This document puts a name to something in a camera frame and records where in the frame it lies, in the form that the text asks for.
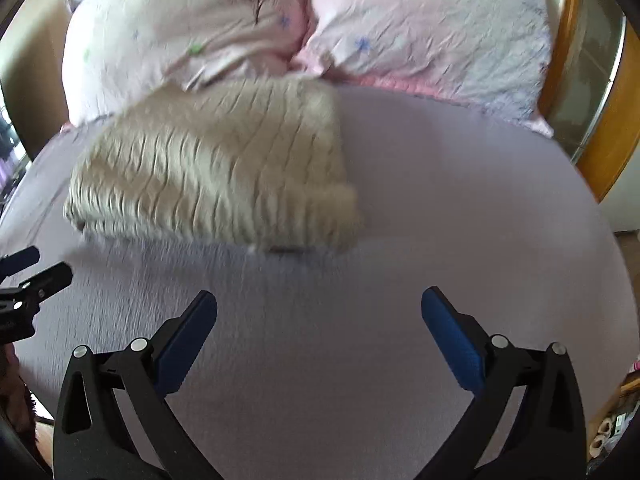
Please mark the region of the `beige cable knit sweater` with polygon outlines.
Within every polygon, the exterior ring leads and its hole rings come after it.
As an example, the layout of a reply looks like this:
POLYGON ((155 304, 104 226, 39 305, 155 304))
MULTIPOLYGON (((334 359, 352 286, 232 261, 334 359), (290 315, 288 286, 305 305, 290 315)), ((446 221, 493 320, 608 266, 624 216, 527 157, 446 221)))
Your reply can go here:
POLYGON ((75 229, 109 237, 341 252, 360 228, 331 86, 166 86, 109 119, 76 164, 75 229))

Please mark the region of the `lavender bed sheet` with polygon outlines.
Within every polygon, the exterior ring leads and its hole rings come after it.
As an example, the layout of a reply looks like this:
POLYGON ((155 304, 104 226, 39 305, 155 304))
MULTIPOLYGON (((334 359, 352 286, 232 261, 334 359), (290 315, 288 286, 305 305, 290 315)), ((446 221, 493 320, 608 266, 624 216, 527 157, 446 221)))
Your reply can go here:
POLYGON ((470 402, 422 322, 439 287, 489 333, 568 350, 585 413, 639 351, 616 240, 559 145, 468 108, 343 87, 342 138, 363 227, 349 252, 108 240, 64 218, 97 126, 55 136, 1 220, 1 249, 39 249, 73 283, 16 352, 58 403, 73 348, 150 336, 201 290, 218 320, 169 404, 228 479, 411 479, 470 402))

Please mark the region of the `left pink floral pillow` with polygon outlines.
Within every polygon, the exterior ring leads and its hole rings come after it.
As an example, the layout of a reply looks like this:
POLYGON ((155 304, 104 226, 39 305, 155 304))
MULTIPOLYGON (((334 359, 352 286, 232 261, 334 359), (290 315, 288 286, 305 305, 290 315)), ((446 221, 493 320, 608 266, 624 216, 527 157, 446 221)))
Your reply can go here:
POLYGON ((306 34, 306 0, 67 0, 62 83, 74 126, 174 82, 279 77, 306 34))

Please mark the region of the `pink floral pillow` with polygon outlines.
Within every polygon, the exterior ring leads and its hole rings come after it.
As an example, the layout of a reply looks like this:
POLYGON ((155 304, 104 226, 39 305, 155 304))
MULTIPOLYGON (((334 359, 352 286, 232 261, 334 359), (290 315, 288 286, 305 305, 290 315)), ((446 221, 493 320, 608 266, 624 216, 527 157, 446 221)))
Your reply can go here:
POLYGON ((476 107, 543 136, 546 0, 309 0, 308 74, 476 107))
POLYGON ((279 77, 306 34, 306 0, 67 0, 62 83, 74 126, 174 82, 279 77))

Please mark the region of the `right pink floral pillow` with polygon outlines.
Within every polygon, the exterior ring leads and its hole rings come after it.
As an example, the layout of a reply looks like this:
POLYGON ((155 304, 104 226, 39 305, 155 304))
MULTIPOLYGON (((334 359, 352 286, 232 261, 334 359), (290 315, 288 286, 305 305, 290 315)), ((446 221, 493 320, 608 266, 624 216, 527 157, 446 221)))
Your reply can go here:
POLYGON ((309 0, 308 74, 476 107, 543 136, 546 0, 309 0))

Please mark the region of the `wooden headboard frame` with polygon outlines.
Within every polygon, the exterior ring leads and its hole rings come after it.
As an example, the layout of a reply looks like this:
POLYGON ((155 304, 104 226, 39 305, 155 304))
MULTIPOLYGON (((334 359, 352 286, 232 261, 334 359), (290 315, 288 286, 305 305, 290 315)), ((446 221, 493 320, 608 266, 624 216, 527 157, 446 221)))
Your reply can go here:
POLYGON ((639 146, 639 34, 629 0, 547 0, 554 44, 539 108, 601 203, 639 146))

